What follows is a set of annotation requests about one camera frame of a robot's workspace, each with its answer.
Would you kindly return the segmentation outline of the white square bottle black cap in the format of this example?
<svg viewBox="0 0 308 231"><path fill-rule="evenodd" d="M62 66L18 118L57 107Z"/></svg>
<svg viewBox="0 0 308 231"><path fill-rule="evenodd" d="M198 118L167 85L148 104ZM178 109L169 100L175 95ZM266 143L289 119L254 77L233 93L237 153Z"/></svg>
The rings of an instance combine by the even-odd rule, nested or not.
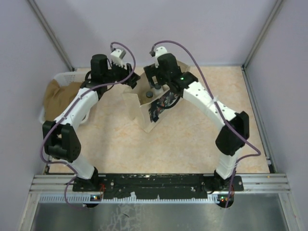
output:
<svg viewBox="0 0 308 231"><path fill-rule="evenodd" d="M157 84L157 83L155 84L155 86L154 86L154 88L153 88L153 91L154 91L154 94L155 94L155 95L159 95L159 94L161 94L161 93L164 92L162 86L159 85L159 84Z"/></svg>

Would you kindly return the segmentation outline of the clear square bottle black cap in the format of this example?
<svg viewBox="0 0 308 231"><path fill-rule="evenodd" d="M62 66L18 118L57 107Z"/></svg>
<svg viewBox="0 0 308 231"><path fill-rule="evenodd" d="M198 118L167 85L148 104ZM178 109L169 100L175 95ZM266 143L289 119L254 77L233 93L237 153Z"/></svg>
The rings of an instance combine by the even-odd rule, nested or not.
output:
<svg viewBox="0 0 308 231"><path fill-rule="evenodd" d="M153 93L152 91L147 91L147 92L145 93L145 97L146 97L146 99L148 99L148 100L152 100L152 99L154 98L154 93Z"/></svg>

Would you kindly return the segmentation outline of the cream canvas tote bag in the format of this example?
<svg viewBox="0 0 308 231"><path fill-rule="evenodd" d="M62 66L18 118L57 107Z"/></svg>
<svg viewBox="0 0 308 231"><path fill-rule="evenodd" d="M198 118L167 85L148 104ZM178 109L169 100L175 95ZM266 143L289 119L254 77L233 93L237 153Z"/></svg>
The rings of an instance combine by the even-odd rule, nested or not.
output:
<svg viewBox="0 0 308 231"><path fill-rule="evenodd" d="M140 80L135 88L127 87L122 98L125 102L128 117L135 121L140 128L149 133L168 113L171 106L180 100L180 97L172 93L167 85L163 85L163 93L154 94L152 100L145 97L147 91L153 91L146 74L140 72Z"/></svg>

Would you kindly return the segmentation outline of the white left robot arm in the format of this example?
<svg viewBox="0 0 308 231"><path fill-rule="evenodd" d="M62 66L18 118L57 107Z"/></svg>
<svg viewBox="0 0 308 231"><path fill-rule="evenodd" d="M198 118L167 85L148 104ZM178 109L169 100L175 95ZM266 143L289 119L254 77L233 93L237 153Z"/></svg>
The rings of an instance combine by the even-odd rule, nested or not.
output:
<svg viewBox="0 0 308 231"><path fill-rule="evenodd" d="M92 56L90 71L85 75L77 95L53 121L45 121L42 130L42 152L52 157L56 164L67 165L77 179L90 191L99 188L98 170L81 154L81 143L76 130L90 109L115 84L134 88L140 77L134 67L123 62L125 51L115 49L108 58L104 54Z"/></svg>

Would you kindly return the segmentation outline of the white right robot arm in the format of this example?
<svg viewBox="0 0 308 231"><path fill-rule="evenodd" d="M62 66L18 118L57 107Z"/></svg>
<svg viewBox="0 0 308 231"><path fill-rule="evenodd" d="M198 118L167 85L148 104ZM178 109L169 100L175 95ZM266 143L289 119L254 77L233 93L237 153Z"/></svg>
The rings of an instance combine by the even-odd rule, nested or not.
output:
<svg viewBox="0 0 308 231"><path fill-rule="evenodd" d="M182 72L176 57L169 53L151 52L155 63L144 68L151 84L155 77L159 85L189 101L208 116L219 129L215 145L220 151L219 162L212 180L213 190L227 190L232 185L232 173L239 153L249 138L249 116L226 107L212 98L191 72Z"/></svg>

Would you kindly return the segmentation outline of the white plastic basket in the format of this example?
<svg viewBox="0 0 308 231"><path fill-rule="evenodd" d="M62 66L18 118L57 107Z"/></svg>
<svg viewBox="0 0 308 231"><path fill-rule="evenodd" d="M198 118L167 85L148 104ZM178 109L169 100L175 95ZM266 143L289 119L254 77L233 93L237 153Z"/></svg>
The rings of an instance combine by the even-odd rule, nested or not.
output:
<svg viewBox="0 0 308 231"><path fill-rule="evenodd" d="M85 79L85 75L87 74L87 71L73 71L73 72L63 72L58 73L54 76L53 79L55 79L60 87L68 86L72 82L83 82ZM80 124L85 124L89 118L90 111L87 112L83 120L80 122ZM41 111L38 116L38 120L41 124L45 122L45 109L44 106L41 108Z"/></svg>

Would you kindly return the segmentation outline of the brown cloth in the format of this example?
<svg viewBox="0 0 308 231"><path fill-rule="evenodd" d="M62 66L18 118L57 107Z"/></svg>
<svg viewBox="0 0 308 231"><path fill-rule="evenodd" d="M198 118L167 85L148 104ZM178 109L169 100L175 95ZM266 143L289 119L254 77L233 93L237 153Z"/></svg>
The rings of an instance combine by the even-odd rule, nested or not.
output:
<svg viewBox="0 0 308 231"><path fill-rule="evenodd" d="M53 121L59 116L76 97L81 82L71 82L68 86L60 86L53 79L48 86L43 99L45 109L45 120Z"/></svg>

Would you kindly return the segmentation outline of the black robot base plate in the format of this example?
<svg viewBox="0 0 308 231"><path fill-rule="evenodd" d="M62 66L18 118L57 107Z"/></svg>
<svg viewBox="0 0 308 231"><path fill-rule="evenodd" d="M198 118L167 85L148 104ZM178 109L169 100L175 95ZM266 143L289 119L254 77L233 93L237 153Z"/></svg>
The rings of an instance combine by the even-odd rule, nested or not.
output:
<svg viewBox="0 0 308 231"><path fill-rule="evenodd" d="M91 200L128 199L135 195L139 200L208 199L218 192L218 204L229 207L234 192L244 190L242 178L235 176L223 180L214 174L94 174L90 180L76 178L74 192L98 192Z"/></svg>

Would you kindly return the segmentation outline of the aluminium frame rail left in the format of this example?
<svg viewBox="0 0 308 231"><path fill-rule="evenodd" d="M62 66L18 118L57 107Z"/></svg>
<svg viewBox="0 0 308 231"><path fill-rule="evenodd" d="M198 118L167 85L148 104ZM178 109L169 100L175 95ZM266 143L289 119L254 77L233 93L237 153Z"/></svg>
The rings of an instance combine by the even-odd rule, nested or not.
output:
<svg viewBox="0 0 308 231"><path fill-rule="evenodd" d="M65 51L63 45L61 44L60 40L57 38L54 30L52 29L51 25L47 21L46 17L44 16L43 12L41 11L40 7L36 3L35 0L26 0L27 4L29 5L30 9L32 10L34 16L39 21L40 25L42 26L44 32L46 33L47 37L49 38L51 44L55 48L56 52L64 62L65 66L68 68L69 71L75 71L74 66L72 65L71 60L67 52Z"/></svg>

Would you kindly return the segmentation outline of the aluminium frame rail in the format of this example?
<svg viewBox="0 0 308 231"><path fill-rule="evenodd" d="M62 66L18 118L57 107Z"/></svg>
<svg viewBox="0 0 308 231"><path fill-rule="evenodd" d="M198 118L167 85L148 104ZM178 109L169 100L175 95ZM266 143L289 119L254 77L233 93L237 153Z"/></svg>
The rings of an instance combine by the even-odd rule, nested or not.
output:
<svg viewBox="0 0 308 231"><path fill-rule="evenodd" d="M36 3L35 0L26 0L27 4L29 5L30 9L32 10L34 16L39 21L40 25L42 26L44 32L46 33L47 37L49 38L51 44L55 48L56 52L64 62L65 66L68 68L69 71L75 71L74 66L72 65L71 60L67 52L65 51L63 45L61 44L60 40L57 38L54 30L52 29L51 25L47 21L46 17L44 16L43 12L41 11L40 7Z"/></svg>
<svg viewBox="0 0 308 231"><path fill-rule="evenodd" d="M258 34L258 36L255 40L255 43L253 44L252 49L250 50L247 58L245 59L245 62L242 64L242 70L243 71L246 71L247 68L250 66L252 59L254 58L257 51L259 50L259 47L261 46L263 40L265 39L272 23L275 21L278 14L280 13L284 2L285 2L284 0L276 0L275 1L275 4L274 4L269 16L267 17L260 33Z"/></svg>

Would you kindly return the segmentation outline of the aluminium front frame rails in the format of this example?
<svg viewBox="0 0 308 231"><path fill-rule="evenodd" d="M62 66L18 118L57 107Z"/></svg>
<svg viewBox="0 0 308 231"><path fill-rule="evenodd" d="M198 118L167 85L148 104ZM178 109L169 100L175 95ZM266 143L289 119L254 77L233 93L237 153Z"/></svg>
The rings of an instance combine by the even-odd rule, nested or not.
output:
<svg viewBox="0 0 308 231"><path fill-rule="evenodd" d="M239 174L242 193L289 193L291 188L285 174ZM65 184L72 179L72 174L35 175L33 177L31 193L61 193Z"/></svg>

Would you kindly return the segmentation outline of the aluminium frame rail right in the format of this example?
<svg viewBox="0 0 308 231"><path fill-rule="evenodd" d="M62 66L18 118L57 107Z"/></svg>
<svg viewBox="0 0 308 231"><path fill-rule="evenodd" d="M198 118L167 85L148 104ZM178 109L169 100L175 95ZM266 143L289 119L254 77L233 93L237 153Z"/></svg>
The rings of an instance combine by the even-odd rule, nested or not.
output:
<svg viewBox="0 0 308 231"><path fill-rule="evenodd" d="M284 2L285 2L284 0L276 0L275 1L275 4L274 4L269 16L267 17L260 33L258 34L258 36L255 40L255 43L253 44L252 49L250 50L247 58L245 59L245 62L242 64L242 70L243 71L246 71L247 68L250 66L252 59L254 58L257 51L259 50L259 47L261 46L263 40L265 39L272 23L275 21L278 14L280 13Z"/></svg>

